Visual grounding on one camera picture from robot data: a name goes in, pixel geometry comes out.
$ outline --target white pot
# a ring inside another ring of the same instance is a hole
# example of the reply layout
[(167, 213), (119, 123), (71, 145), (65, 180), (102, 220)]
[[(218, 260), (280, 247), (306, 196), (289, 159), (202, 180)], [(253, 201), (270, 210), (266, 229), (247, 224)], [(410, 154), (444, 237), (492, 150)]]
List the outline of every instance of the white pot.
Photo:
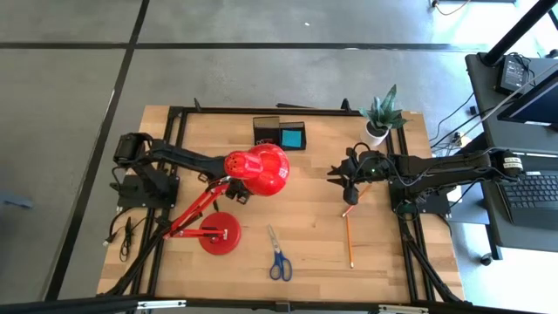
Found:
[(370, 132), (368, 132), (368, 128), (366, 127), (366, 125), (364, 125), (363, 131), (360, 133), (360, 140), (368, 144), (369, 147), (376, 147), (382, 143), (388, 132), (389, 130), (385, 131), (384, 135), (382, 136), (374, 136), (370, 134)]

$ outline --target blue scissors handle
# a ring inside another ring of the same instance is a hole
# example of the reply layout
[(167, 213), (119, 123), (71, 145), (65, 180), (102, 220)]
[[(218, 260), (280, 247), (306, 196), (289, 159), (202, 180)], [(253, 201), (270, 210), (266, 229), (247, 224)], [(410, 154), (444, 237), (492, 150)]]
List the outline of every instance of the blue scissors handle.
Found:
[(275, 252), (276, 260), (269, 270), (269, 276), (273, 280), (282, 279), (283, 281), (289, 281), (293, 277), (293, 268), (290, 264), (290, 260), (283, 256), (282, 252)]

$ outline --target wooden tabletop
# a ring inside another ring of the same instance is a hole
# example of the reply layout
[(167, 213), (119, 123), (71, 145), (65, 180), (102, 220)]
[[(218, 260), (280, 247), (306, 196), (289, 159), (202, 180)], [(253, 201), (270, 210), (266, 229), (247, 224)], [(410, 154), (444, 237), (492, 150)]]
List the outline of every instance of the wooden tabletop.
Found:
[[(139, 130), (162, 138), (167, 112), (167, 106), (147, 106)], [(405, 112), (404, 116), (411, 120), (405, 125), (409, 154), (430, 157), (422, 114)], [(191, 113), (187, 116), (183, 146), (208, 156), (246, 150), (253, 143), (254, 117), (249, 114)], [(281, 122), (288, 121), (304, 121), (307, 146), (304, 151), (287, 152), (291, 174), (284, 190), (270, 197), (252, 196), (246, 205), (225, 197), (219, 199), (221, 211), (234, 215), (242, 226), (238, 247), (225, 256), (208, 254), (197, 239), (167, 240), (157, 282), (158, 297), (371, 303), (409, 301), (398, 222), (391, 212), (387, 184), (374, 183), (350, 212), (355, 261), (355, 268), (351, 269), (346, 227), (340, 217), (348, 206), (343, 201), (343, 190), (325, 180), (330, 166), (339, 165), (345, 158), (345, 148), (359, 141), (364, 118), (281, 116)], [(393, 139), (394, 146), (398, 147), (397, 136)], [(385, 153), (385, 144), (377, 150)], [(206, 187), (197, 180), (195, 173), (180, 169), (178, 174), (181, 177), (180, 192), (171, 218), (180, 215)], [(207, 209), (206, 216), (212, 212), (212, 208)], [(144, 209), (131, 210), (117, 220), (115, 228), (124, 224), (128, 216), (135, 223), (145, 214)], [(430, 262), (453, 293), (463, 297), (448, 227), (435, 215), (421, 215), (421, 218)], [(290, 282), (276, 282), (269, 278), (274, 255), (268, 224), (273, 226), (283, 254), (292, 262)], [(119, 260), (123, 235), (118, 235), (108, 248), (98, 292), (112, 288), (132, 263), (140, 245), (142, 226), (136, 230), (127, 263)], [(146, 291), (150, 269), (151, 260), (148, 260), (140, 291)], [(419, 295), (424, 297), (419, 269), (415, 261)]]

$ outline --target gray floor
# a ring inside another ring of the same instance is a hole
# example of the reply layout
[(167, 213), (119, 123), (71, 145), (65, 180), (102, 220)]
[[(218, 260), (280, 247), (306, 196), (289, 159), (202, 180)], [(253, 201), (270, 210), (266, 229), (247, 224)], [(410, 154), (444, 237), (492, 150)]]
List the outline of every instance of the gray floor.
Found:
[[(0, 41), (127, 41), (139, 6), (139, 0), (4, 0)], [(444, 5), (446, 10), (454, 7)], [(524, 9), (473, 3), (460, 14), (442, 17), (426, 0), (405, 5), (159, 0), (152, 1), (139, 40), (493, 44)], [(538, 49), (529, 35), (513, 48), (529, 56)], [(0, 51), (0, 189), (29, 196), (36, 204), (32, 210), (0, 210), (0, 303), (41, 297), (122, 56), (123, 51)], [(437, 122), (471, 93), (464, 56), (432, 51), (136, 51), (61, 297), (95, 293), (105, 255), (101, 243), (116, 202), (108, 187), (111, 154), (120, 134), (137, 129), (143, 106), (191, 106), (196, 97), (203, 106), (285, 102), (336, 108), (346, 97), (358, 107), (397, 83), (398, 105), (424, 112), (433, 136)], [(442, 133), (466, 118), (465, 112), (456, 114)], [(468, 300), (526, 311), (558, 310), (551, 302), (558, 255), (504, 249), (505, 260), (486, 268), (476, 262), (488, 252), (484, 228), (454, 225), (453, 240)], [(540, 273), (527, 276), (523, 270)]]

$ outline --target pencil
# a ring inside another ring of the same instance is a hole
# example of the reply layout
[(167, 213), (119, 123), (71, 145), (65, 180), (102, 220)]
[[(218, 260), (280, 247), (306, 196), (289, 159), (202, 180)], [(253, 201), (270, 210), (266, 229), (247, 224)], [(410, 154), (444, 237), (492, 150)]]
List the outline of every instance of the pencil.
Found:
[[(363, 192), (358, 196), (358, 199), (360, 200), (361, 197), (363, 197), (364, 193), (371, 187), (372, 185), (369, 184), (366, 186), (366, 188), (364, 188)], [(341, 215), (342, 217), (347, 216), (347, 214), (349, 214), (349, 212), (355, 208), (355, 205), (350, 205), (349, 208), (347, 208), (347, 210), (345, 210), (345, 212)]]
[(350, 242), (350, 224), (349, 224), (349, 216), (345, 217), (345, 221), (347, 222), (347, 245), (349, 245), (349, 262), (350, 267), (353, 269), (355, 268), (355, 263), (352, 259), (352, 243)]

